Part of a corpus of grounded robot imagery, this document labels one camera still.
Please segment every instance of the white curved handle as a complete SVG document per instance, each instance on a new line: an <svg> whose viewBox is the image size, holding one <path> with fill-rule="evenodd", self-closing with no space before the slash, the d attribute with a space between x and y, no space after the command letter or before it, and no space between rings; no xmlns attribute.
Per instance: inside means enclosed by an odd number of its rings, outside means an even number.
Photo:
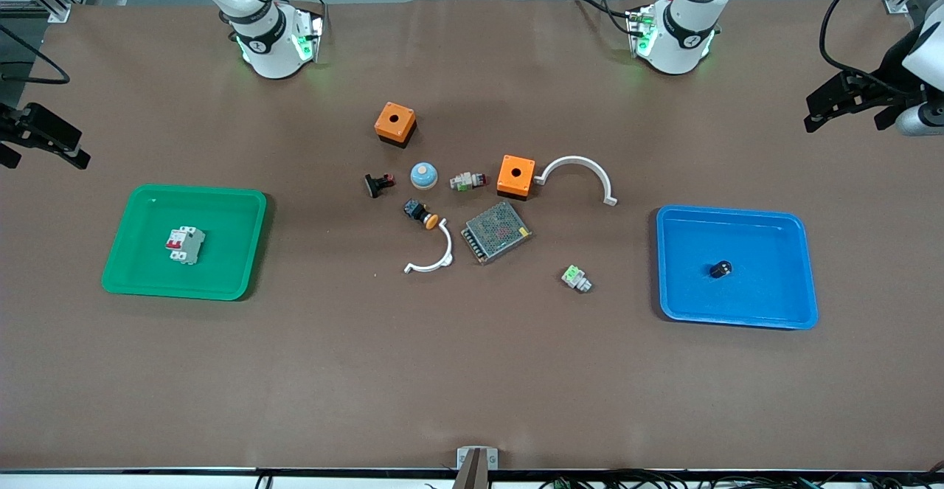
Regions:
<svg viewBox="0 0 944 489"><path fill-rule="evenodd" d="M442 258L439 259L438 263L431 264L429 266L417 266L415 264L407 264L407 267L403 269L404 274L410 273L410 271L421 271L421 273L427 274L430 271L436 271L443 266L448 266L452 264L452 235L449 234L449 230L445 227L445 218L439 220L439 228L442 230L442 233L445 235L445 254Z"/></svg>
<svg viewBox="0 0 944 489"><path fill-rule="evenodd" d="M617 204L617 198L614 198L613 186L610 184L610 176L607 176L606 170L603 167L599 166L596 161L587 159L586 157L581 156L566 156L561 157L560 159L554 159L552 163L547 165L544 172L540 176L534 177L534 184L545 184L547 181L547 176L550 176L550 173L554 172L556 167L562 165L580 165L586 166L588 169L593 170L597 174L597 177L600 177L600 182L603 183L603 203L608 206L614 206Z"/></svg>

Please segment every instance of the plastic tray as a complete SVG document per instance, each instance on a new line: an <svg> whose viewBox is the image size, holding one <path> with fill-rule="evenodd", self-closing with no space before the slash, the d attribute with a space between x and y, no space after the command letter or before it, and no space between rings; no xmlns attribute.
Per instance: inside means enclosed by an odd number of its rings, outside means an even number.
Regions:
<svg viewBox="0 0 944 489"><path fill-rule="evenodd" d="M232 301L249 287L266 197L257 190L143 184L131 193L105 264L102 286L113 294ZM206 233L198 263L171 260L171 229Z"/></svg>
<svg viewBox="0 0 944 489"><path fill-rule="evenodd" d="M792 214L666 206L656 216L662 310L678 321L788 329L819 320L802 221ZM727 260L734 270L711 278Z"/></svg>

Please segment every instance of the white circuit breaker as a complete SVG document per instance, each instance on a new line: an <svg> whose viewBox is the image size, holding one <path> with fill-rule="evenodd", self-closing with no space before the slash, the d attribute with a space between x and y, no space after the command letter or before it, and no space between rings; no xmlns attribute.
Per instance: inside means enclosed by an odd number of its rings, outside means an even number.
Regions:
<svg viewBox="0 0 944 489"><path fill-rule="evenodd" d="M167 239L167 249L171 252L171 260L183 264L196 264L200 254L200 246L206 235L196 227L182 226L171 231Z"/></svg>

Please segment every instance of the blue round cap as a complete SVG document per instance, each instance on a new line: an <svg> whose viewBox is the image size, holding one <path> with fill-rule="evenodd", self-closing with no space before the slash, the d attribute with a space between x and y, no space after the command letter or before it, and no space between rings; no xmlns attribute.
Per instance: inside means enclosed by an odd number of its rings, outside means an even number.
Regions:
<svg viewBox="0 0 944 489"><path fill-rule="evenodd" d="M437 179L436 167L429 163L416 163L410 172L410 182L419 190L432 189Z"/></svg>

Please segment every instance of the orange box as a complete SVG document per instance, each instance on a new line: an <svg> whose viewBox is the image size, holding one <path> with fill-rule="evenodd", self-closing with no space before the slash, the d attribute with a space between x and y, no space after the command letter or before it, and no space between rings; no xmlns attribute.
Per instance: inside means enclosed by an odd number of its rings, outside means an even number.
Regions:
<svg viewBox="0 0 944 489"><path fill-rule="evenodd" d="M534 179L534 161L524 157L505 156L501 161L496 189L499 196L526 201Z"/></svg>
<svg viewBox="0 0 944 489"><path fill-rule="evenodd" d="M374 124L374 131L382 142L406 148L412 132L416 131L416 113L408 107L388 102Z"/></svg>

